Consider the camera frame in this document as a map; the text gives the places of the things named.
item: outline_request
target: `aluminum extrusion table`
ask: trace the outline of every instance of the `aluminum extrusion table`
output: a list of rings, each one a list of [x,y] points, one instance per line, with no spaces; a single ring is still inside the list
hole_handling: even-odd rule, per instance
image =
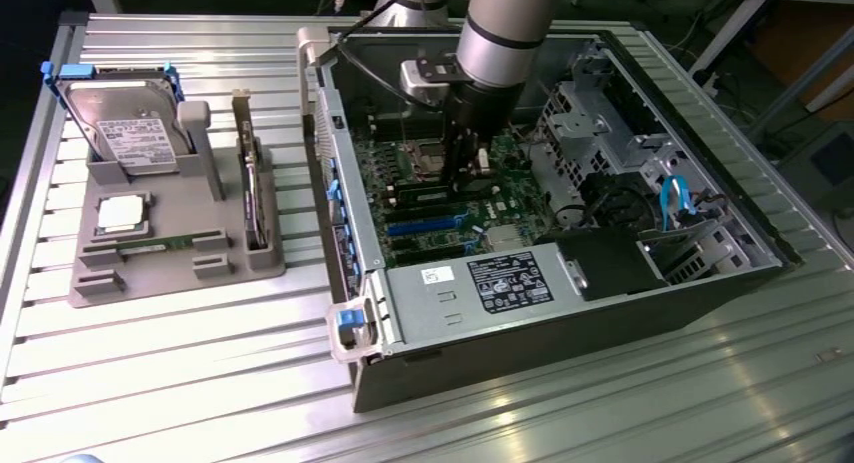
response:
[[[55,64],[159,65],[235,139],[254,93],[273,149],[283,277],[74,309],[86,143],[42,92],[0,234],[0,461],[832,460],[854,426],[854,261],[649,33],[607,28],[808,265],[685,330],[367,414],[329,356],[331,303],[303,149],[295,32],[351,20],[91,15]]]

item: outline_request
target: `warning label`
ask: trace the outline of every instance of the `warning label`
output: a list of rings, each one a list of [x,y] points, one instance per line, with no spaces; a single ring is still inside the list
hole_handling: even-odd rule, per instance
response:
[[[483,309],[515,310],[553,300],[531,252],[469,262]]]
[[[98,127],[122,166],[175,163],[170,136],[159,118],[99,121]]]

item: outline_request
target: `motherboard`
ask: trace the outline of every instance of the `motherboard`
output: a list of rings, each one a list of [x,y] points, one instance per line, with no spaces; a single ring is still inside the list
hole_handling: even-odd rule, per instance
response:
[[[490,167],[501,171],[453,195],[438,138],[378,136],[355,147],[389,268],[522,248],[551,228],[549,196],[510,131],[491,143]]]

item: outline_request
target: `hard drive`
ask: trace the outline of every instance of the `hard drive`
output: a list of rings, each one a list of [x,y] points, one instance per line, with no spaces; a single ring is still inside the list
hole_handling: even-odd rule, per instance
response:
[[[118,161],[128,175],[178,171],[176,156],[192,153],[192,142],[178,123],[183,95],[172,67],[64,65],[52,83],[96,161]]]

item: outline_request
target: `hard drive label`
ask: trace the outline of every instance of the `hard drive label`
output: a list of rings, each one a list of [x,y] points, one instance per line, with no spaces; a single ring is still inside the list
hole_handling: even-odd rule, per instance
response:
[[[546,279],[530,251],[470,261],[469,271],[483,309],[490,313],[553,301]]]
[[[98,127],[122,166],[175,163],[170,135],[159,118],[99,121]]]

